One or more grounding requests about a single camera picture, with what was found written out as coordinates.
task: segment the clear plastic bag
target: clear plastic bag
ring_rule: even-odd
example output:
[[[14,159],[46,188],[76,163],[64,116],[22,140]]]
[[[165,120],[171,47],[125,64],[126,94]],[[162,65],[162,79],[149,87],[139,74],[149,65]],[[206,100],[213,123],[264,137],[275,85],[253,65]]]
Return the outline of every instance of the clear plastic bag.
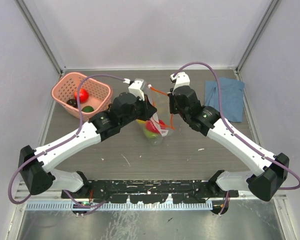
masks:
[[[170,114],[169,109],[169,97],[165,92],[155,89],[146,82],[142,91],[149,102],[157,109],[157,112],[150,120],[137,120],[137,123],[150,143],[159,145],[164,137],[170,136],[174,131],[173,115]]]

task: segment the white plastic connector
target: white plastic connector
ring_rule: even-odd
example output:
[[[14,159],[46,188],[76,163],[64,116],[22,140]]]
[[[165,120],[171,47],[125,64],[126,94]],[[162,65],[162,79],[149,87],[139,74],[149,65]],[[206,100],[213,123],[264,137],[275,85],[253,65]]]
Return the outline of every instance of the white plastic connector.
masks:
[[[247,179],[251,178],[253,173],[251,171],[224,171],[216,179],[216,184],[223,191],[239,190],[250,191],[247,184]]]
[[[175,76],[173,74],[170,75],[170,79],[172,81],[175,81],[173,91],[181,86],[189,86],[190,85],[190,78],[184,71],[179,72]]]
[[[53,169],[51,170],[51,174],[55,177],[55,180],[50,190],[68,190],[75,193],[84,185],[83,179],[76,172]]]
[[[130,84],[130,82],[131,82],[131,80],[130,79],[128,79],[128,78],[124,78],[124,84]]]
[[[129,93],[135,95],[136,97],[140,97],[140,99],[142,99],[142,101],[144,101],[145,100],[145,94],[142,91],[143,86],[144,86],[144,80],[136,79],[128,87]]]

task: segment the gray table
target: gray table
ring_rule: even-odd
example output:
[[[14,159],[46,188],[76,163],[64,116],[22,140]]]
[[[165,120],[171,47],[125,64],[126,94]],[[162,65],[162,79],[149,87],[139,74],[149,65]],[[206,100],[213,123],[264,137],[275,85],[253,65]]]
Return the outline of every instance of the gray table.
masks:
[[[168,92],[172,87],[169,76],[173,70],[116,70],[103,73],[129,78],[145,79],[155,88]],[[191,87],[204,103],[205,81],[213,80],[208,70],[187,70]],[[85,75],[96,72],[83,72]],[[232,70],[218,70],[219,77],[235,79]],[[127,92],[127,85],[109,78],[98,78],[113,88],[113,97]],[[69,115],[59,104],[55,105],[46,143],[78,128],[79,120]],[[252,138],[247,118],[233,124],[247,137]],[[82,171],[88,179],[209,179],[217,170],[246,171],[248,168],[217,142],[195,132],[179,116],[174,118],[175,132],[159,146],[152,146],[135,123],[121,132],[73,155],[57,168]]]

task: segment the red ball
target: red ball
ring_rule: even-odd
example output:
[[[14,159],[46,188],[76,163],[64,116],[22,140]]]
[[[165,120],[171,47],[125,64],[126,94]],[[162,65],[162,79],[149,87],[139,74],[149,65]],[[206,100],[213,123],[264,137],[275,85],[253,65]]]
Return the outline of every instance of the red ball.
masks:
[[[166,129],[166,127],[164,126],[165,123],[164,121],[159,119],[159,123],[160,123],[160,128],[161,129]],[[159,134],[160,132],[157,130],[157,128],[155,127],[154,123],[150,120],[145,121],[145,129],[147,129],[149,132],[151,133],[155,133],[155,134]]]
[[[74,99],[77,100],[77,90],[74,92]],[[79,92],[79,100],[80,103],[85,103],[88,100],[89,94],[87,93],[86,90],[84,90],[83,88],[80,88],[80,92]]]

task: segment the floor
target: floor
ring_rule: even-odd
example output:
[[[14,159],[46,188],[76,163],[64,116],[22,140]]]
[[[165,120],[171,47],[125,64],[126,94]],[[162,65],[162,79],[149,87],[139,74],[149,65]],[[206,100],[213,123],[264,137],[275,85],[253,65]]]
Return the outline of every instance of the floor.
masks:
[[[17,240],[284,240],[273,201],[230,201],[209,210],[25,211]]]
[[[173,70],[102,71],[134,80],[144,79],[153,87],[168,92]],[[190,86],[204,103],[205,81],[214,80],[208,70],[187,70]],[[85,75],[95,71],[82,72]],[[219,77],[235,79],[232,70],[218,70]],[[127,92],[126,84],[110,78],[99,78],[113,89],[113,97]],[[195,132],[179,116],[174,118],[175,132],[158,146],[152,146],[135,122],[98,145],[88,147],[61,163],[57,169],[82,171],[88,179],[209,179],[217,170],[246,171],[248,168],[222,145]],[[46,136],[46,144],[77,129],[79,120],[62,106],[55,105]],[[246,115],[242,123],[233,124],[252,138]]]

